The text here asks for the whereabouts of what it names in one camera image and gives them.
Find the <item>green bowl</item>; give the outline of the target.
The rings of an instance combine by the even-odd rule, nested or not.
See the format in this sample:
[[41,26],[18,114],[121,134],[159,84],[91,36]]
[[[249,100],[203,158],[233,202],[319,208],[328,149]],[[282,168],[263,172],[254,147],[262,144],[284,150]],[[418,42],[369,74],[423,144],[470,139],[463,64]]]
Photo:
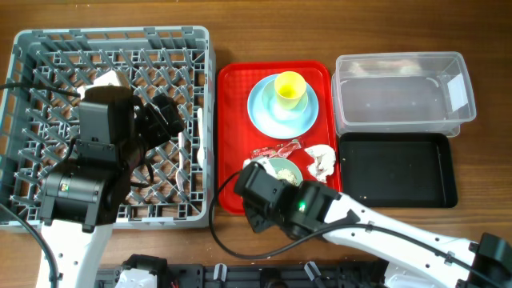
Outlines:
[[276,179],[286,180],[295,186],[303,181],[300,169],[292,161],[286,158],[271,158],[270,164],[275,170]]

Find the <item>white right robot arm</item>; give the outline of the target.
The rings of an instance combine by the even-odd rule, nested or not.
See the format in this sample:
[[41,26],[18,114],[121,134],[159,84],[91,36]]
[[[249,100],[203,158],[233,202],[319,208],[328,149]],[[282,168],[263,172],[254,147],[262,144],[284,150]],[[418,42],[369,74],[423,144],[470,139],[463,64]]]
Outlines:
[[258,163],[234,186],[246,214],[268,221],[299,242],[323,237],[388,263],[388,287],[509,287],[511,246],[484,233],[479,242],[435,234],[365,207],[320,182],[278,180]]

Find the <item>red candy wrapper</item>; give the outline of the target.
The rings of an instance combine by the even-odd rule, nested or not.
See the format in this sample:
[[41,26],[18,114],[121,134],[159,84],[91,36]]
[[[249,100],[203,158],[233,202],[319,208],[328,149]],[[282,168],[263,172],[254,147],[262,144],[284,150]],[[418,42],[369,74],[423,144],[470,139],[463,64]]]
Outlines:
[[251,158],[260,156],[266,158],[288,158],[294,151],[302,148],[302,140],[296,138],[288,142],[283,142],[275,146],[257,148],[250,153]]

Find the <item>yellow plastic cup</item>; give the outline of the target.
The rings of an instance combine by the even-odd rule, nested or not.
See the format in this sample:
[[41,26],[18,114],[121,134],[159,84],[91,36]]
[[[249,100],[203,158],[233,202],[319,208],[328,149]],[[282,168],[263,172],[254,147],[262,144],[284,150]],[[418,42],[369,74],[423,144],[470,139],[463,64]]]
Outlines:
[[306,81],[294,71],[280,73],[274,80],[277,103],[285,110],[291,110],[302,100],[306,92]]

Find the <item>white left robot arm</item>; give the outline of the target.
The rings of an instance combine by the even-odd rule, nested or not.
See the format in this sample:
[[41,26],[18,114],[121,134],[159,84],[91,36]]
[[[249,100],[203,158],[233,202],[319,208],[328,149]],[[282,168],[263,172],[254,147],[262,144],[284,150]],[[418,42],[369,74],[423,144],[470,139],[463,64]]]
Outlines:
[[183,132],[177,103],[165,94],[144,102],[124,86],[96,86],[78,106],[79,133],[66,156],[42,180],[39,272],[52,287],[91,287],[118,209],[146,153]]

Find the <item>white napkin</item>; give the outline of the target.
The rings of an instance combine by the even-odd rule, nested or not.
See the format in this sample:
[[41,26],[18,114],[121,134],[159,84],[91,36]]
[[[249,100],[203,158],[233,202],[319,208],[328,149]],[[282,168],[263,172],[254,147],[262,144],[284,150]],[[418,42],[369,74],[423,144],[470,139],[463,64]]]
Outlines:
[[319,182],[327,183],[327,177],[334,173],[336,153],[331,146],[318,144],[304,149],[314,162],[307,167],[308,172]]

